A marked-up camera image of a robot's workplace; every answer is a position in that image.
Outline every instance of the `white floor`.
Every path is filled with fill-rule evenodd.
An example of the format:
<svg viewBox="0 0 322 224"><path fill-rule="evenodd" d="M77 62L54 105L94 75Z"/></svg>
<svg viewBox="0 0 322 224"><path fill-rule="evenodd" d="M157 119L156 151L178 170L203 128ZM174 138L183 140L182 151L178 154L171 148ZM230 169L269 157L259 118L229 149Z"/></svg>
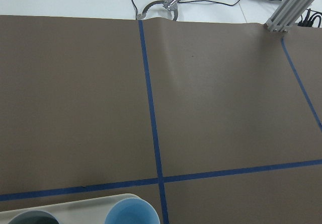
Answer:
<svg viewBox="0 0 322 224"><path fill-rule="evenodd" d="M155 0L134 0L139 11ZM237 0L215 0L232 4ZM0 0L1 15L63 16L85 18L134 19L130 0ZM278 1L241 0L234 7L206 3L180 4L178 21L220 23L264 23L278 7ZM322 0L310 6L322 11ZM171 18L161 6L154 6L147 18Z"/></svg>

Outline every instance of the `blue tape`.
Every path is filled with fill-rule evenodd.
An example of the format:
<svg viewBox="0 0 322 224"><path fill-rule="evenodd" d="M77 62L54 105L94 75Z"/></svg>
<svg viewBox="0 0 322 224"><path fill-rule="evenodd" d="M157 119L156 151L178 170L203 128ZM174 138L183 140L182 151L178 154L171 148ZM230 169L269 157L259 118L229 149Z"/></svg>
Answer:
<svg viewBox="0 0 322 224"><path fill-rule="evenodd" d="M147 98L148 98L149 110L150 110L152 137L153 137L153 145L154 145L154 155L155 155L156 172L157 172L157 177L158 177L158 185L159 185L160 200L161 200L161 207L162 207L162 216L163 216L164 224L168 224L169 223L168 207L167 207L164 178L163 178L163 173L162 173L162 163L161 163L161 156L160 156L160 149L159 149L159 139L157 136L156 120L155 120L155 113L154 113L154 103L153 103L153 95L152 95L152 86L151 86L149 65L148 65L147 54L146 54L143 22L141 20L139 20L138 23L139 23L139 30L140 30L140 39L141 39L141 48L142 48L142 56L143 56L143 66L144 66L144 73L145 73Z"/></svg>
<svg viewBox="0 0 322 224"><path fill-rule="evenodd" d="M108 184L101 184L101 185L77 186L77 187L61 188L61 189L53 189L53 190L31 191L31 192L0 195L0 201L45 197L45 196L53 196L53 195L66 195L66 194L75 194L75 193L99 191L99 190L119 189L119 188L134 187L134 186L141 186L141 185L153 185L157 183L158 183L158 178L153 178L153 179L145 179L145 180L133 180L133 181L108 183Z"/></svg>
<svg viewBox="0 0 322 224"><path fill-rule="evenodd" d="M272 171L272 170L283 170L283 169L291 169L312 165L322 165L322 160L312 160L298 163L287 163L287 164L278 164L278 165L267 165L267 166L259 166L259 167L250 167L250 168L242 168L242 169L234 169L234 170L221 170L221 171L212 171L205 173L197 173L197 174L188 174L188 175L177 175L177 176L169 176L164 177L164 182L178 182L178 181L186 181L186 180L196 180L196 179L205 179L219 176L228 176L228 175L240 175L240 174L248 174L248 173L256 173L256 172L264 172L264 171Z"/></svg>
<svg viewBox="0 0 322 224"><path fill-rule="evenodd" d="M312 112L312 114L313 114L313 116L314 116L314 118L315 118L315 120L316 120L316 122L317 122L317 124L318 124L318 126L319 126L319 128L321 130L321 132L322 132L322 124L321 124L321 121L320 121L320 119L319 119L319 117L318 117L318 115L317 115L317 113L316 113L316 111L315 111L315 109L313 107L313 104L312 104L312 102L311 102L311 100L310 100L310 98L309 98L309 96L308 96L308 94L307 94L307 92L306 92L306 90L304 88L304 85L303 85L303 83L301 81L301 78L300 78L300 76L297 73L297 70L296 70L296 68L295 68L295 66L293 64L293 61L291 59L291 56L290 56L290 54L287 51L287 48L286 48L286 45L285 45L285 42L284 42L284 38L281 39L281 43L282 43L282 47L283 47L284 53L286 54L287 60L288 60L290 66L291 66L291 68L292 68L292 70L294 72L294 75L295 75L295 77L297 79L297 82L300 85L301 90L302 90L302 92L303 92L303 94L305 96L305 99L306 99L306 101L307 101L307 103L308 103L308 105L309 105L309 107L311 109L311 112Z"/></svg>

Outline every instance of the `white tray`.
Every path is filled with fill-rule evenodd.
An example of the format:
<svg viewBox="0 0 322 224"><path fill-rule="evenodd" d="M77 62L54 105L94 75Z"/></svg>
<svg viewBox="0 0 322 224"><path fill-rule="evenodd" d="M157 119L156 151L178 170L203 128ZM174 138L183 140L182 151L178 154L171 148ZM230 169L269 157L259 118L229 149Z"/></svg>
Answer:
<svg viewBox="0 0 322 224"><path fill-rule="evenodd" d="M0 224L8 224L16 215L27 210L44 210L51 213L61 224L104 224L108 210L125 198L139 198L133 194L112 195L54 205L0 212Z"/></svg>

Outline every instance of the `blue tape line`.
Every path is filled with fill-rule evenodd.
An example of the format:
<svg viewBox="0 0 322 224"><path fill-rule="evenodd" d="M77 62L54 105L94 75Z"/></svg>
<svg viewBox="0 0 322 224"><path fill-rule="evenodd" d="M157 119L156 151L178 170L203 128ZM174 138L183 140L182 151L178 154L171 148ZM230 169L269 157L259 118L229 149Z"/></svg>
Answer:
<svg viewBox="0 0 322 224"><path fill-rule="evenodd" d="M53 195L66 195L66 194L75 194L75 193L99 191L99 190L119 189L119 188L134 187L134 186L141 186L141 185L153 185L157 183L158 183L158 178L153 178L153 179L145 179L145 180L133 180L133 181L108 183L108 184L101 184L101 185L89 185L89 186L78 186L78 187L61 188L61 189L53 189L53 190L31 191L31 192L0 195L0 201L45 197L45 196L53 196Z"/></svg>
<svg viewBox="0 0 322 224"><path fill-rule="evenodd" d="M240 175L240 174L248 174L248 173L256 173L256 172L264 172L264 171L272 171L272 170L283 170L283 169L291 169L312 165L322 165L322 160L312 160L298 163L287 163L287 164L278 164L278 165L267 165L267 166L259 166L259 167L250 167L250 168L242 168L242 169L234 169L234 170L222 170L222 171L212 171L198 174L188 174L188 175L178 175L178 176L169 176L164 177L164 182L178 182L178 181L186 181L186 180L195 180L195 179L205 179L219 176L227 176L227 175Z"/></svg>
<svg viewBox="0 0 322 224"><path fill-rule="evenodd" d="M139 23L139 30L140 30L140 39L141 39L141 48L142 48L142 56L143 56L147 98L148 98L149 110L150 110L152 137L153 137L153 145L154 145L154 155L155 155L156 172L157 172L157 177L158 177L158 185L159 185L160 200L161 200L161 207L162 207L162 216L163 216L164 223L168 224L169 223L168 207L167 207L164 178L163 178L163 173L162 173L162 163L161 163L161 156L160 156L160 149L159 149L159 140L158 140L158 136L157 136L156 120L155 120L155 113L154 113L154 103L153 103L149 65L148 65L147 54L146 54L143 22L141 20L139 20L138 23Z"/></svg>
<svg viewBox="0 0 322 224"><path fill-rule="evenodd" d="M286 48L286 45L285 45L285 42L284 42L284 38L281 39L281 43L282 43L282 47L283 47L284 53L286 54L287 60L288 60L290 66L291 66L291 68L292 68L292 70L294 72L294 75L295 75L295 77L297 79L297 82L298 82L298 84L301 87L301 90L302 90L302 92L303 92L303 94L305 96L305 99L306 99L306 101L307 101L307 103L308 103L308 105L309 105L309 107L311 109L311 112L313 113L313 116L314 116L314 118L315 118L315 120L316 120L316 122L317 122L317 124L318 124L318 126L320 128L320 130L322 131L321 121L320 121L320 119L319 119L319 117L318 117L318 115L317 115L317 113L316 113L316 111L315 111L315 109L313 107L313 104L312 104L312 102L311 102L311 100L310 100L310 98L309 98L309 96L308 96L308 94L307 94L307 92L306 92L306 90L304 88L304 85L303 85L303 83L301 81L301 78L300 78L300 76L297 73L297 70L296 70L296 68L295 68L295 66L293 64L293 61L291 59L291 56L290 56L290 54L287 51L287 48Z"/></svg>

